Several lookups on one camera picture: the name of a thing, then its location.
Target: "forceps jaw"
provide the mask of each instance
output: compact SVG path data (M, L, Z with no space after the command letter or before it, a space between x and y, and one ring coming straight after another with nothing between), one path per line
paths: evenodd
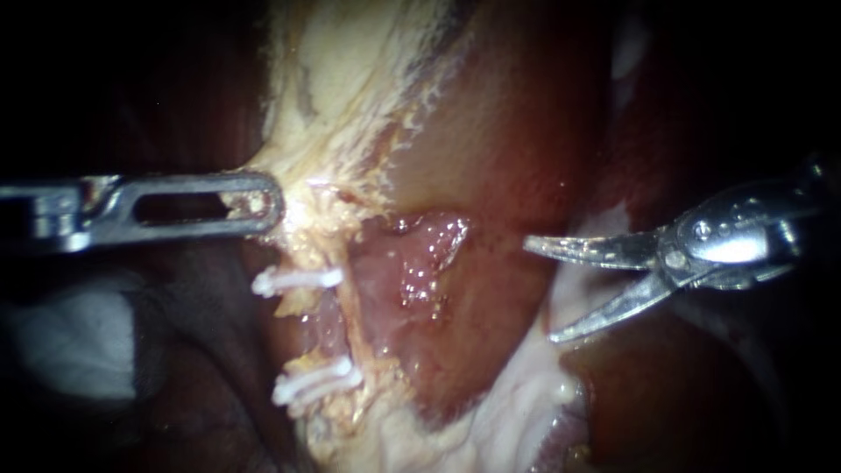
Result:
M548 336L568 342L628 319L681 288L742 290L794 267L802 249L798 222L823 212L821 201L787 180L733 187L672 224L631 235L529 236L526 251L564 262L651 271L636 285Z
M143 222L135 207L145 197L244 196L226 204L228 215ZM261 173L203 175L86 176L79 179L29 181L0 185L0 203L26 206L25 229L0 235L0 254L38 256L72 253L93 247L137 244L180 238L240 237L265 233L284 213L276 181Z

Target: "laparoscopic forceps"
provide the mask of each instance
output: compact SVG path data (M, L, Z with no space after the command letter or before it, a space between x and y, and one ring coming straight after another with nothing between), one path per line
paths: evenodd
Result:
M227 197L223 215L146 221L144 200ZM277 182L261 173L86 176L65 180L0 182L0 254L32 256L95 247L174 239L237 237L264 233L284 212Z
M841 236L839 182L827 169L836 165L812 160L793 179L727 189L651 231L595 238L528 236L523 248L538 255L648 272L582 319L552 330L549 339L563 343L593 335L683 288L744 290L794 269L821 241L814 238L816 232Z

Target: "metal surgical instrument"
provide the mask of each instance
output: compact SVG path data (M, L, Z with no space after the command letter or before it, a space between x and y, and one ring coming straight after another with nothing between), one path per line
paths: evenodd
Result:
M814 164L807 179L730 188L652 231L596 238L528 236L524 250L548 258L649 272L582 319L550 331L549 340L593 335L682 288L743 290L777 278L803 254L811 217L830 205L827 194L823 169Z
M217 195L234 202L227 215L174 222L146 222L135 207L148 197ZM0 206L17 204L22 229L0 235L0 254L70 253L99 246L182 238L235 237L264 233L283 215L277 182L261 173L87 176L66 180L0 182ZM12 222L8 215L4 227Z

